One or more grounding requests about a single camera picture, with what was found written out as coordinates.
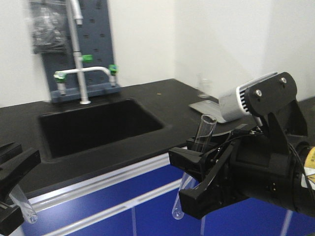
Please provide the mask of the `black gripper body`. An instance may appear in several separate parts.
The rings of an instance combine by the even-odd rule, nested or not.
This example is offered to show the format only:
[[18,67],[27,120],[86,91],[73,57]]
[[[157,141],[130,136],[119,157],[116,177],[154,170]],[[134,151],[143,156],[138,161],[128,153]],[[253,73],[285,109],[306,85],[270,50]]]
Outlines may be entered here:
[[[309,140],[304,136],[287,137],[289,154],[272,152],[267,133],[258,129],[235,129],[211,137],[205,152],[214,148],[221,151],[214,165],[229,145],[233,146],[229,158],[234,203],[256,198],[292,211],[314,216],[315,191],[306,179],[305,162],[311,151]],[[198,184],[206,173],[187,173]]]

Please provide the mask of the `black robot arm with label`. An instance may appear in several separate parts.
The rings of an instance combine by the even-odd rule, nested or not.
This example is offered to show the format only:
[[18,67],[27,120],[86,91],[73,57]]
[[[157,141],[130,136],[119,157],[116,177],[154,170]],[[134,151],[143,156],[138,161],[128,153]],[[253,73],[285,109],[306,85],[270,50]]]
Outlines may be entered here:
[[248,198],[314,216],[315,148],[302,132],[234,129],[204,133],[187,144],[168,152],[170,164],[184,172],[174,219],[201,219]]

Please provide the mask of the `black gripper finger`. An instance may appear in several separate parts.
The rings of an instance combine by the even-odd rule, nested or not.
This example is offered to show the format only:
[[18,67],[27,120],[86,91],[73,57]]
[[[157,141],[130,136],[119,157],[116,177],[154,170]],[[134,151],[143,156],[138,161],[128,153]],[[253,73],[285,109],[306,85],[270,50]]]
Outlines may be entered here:
[[8,197],[23,177],[40,163],[39,150],[29,148],[2,164],[0,168],[0,196]]
[[233,146],[229,145],[196,187],[179,192],[184,213],[194,218],[202,218],[212,211],[234,203],[231,170],[228,165],[232,150]]
[[221,151],[214,148],[208,152],[198,152],[190,149],[173,147],[168,151],[170,164],[187,173],[204,174],[214,165],[214,159]]
[[24,223],[24,217],[19,206],[9,206],[0,203],[0,234],[8,236]]

